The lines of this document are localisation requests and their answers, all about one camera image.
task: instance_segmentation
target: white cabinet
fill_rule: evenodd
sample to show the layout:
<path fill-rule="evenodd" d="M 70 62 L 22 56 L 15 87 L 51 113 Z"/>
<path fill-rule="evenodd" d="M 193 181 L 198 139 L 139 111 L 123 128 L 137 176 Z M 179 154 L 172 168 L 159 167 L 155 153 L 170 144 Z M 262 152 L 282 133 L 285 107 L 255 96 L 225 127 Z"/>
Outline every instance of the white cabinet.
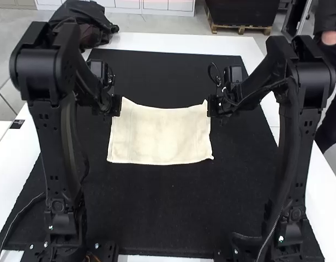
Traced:
<path fill-rule="evenodd" d="M 140 0 L 115 0 L 115 7 L 140 9 Z"/>
<path fill-rule="evenodd" d="M 0 0 L 0 4 L 11 4 L 11 5 L 15 5 L 14 0 Z"/>
<path fill-rule="evenodd" d="M 96 2 L 103 7 L 115 7 L 115 0 L 97 0 Z"/>
<path fill-rule="evenodd" d="M 194 0 L 169 0 L 168 10 L 193 11 Z"/>
<path fill-rule="evenodd" d="M 66 0 L 0 0 L 35 1 L 38 10 L 57 10 Z M 94 0 L 106 13 L 194 16 L 195 0 Z"/>
<path fill-rule="evenodd" d="M 168 10 L 168 0 L 143 0 L 144 9 Z"/>
<path fill-rule="evenodd" d="M 39 4 L 45 4 L 45 5 L 61 5 L 62 2 L 61 0 L 37 0 L 37 5 Z"/>

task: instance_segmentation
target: dark pants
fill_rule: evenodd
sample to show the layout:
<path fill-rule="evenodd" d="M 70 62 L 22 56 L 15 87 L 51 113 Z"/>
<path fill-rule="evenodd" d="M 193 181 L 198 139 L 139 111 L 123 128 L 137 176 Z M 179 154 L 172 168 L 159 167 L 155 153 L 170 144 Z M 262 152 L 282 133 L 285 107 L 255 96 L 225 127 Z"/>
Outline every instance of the dark pants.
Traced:
<path fill-rule="evenodd" d="M 336 71 L 336 45 L 328 46 L 319 40 L 319 47 Z M 326 112 L 322 125 L 317 129 L 315 141 L 322 153 L 336 143 L 336 95 Z"/>

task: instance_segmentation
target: black jacket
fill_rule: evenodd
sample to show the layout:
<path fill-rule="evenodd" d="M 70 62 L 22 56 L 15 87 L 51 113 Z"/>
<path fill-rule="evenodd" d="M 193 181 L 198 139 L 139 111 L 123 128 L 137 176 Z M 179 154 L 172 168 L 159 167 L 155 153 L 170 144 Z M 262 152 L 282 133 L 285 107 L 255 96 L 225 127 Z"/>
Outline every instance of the black jacket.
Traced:
<path fill-rule="evenodd" d="M 320 35 L 323 31 L 336 31 L 336 0 L 319 0 L 314 35 Z"/>

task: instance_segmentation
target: person's hand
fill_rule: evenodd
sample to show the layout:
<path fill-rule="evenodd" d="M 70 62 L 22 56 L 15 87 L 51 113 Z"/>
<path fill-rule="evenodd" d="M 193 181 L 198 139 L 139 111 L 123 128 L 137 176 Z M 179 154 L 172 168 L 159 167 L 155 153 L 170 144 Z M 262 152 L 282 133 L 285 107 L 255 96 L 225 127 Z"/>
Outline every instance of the person's hand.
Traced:
<path fill-rule="evenodd" d="M 336 31 L 324 31 L 321 36 L 322 42 L 325 45 L 336 44 Z"/>

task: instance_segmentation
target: person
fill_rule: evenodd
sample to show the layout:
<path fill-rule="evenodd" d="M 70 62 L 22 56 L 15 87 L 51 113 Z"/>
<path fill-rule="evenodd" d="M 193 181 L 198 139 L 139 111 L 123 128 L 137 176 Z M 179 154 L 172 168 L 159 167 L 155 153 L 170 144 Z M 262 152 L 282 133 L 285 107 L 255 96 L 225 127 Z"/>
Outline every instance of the person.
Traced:
<path fill-rule="evenodd" d="M 336 72 L 336 0 L 319 0 L 314 36 L 318 46 Z M 336 143 L 336 94 L 316 132 L 315 141 L 322 153 Z"/>

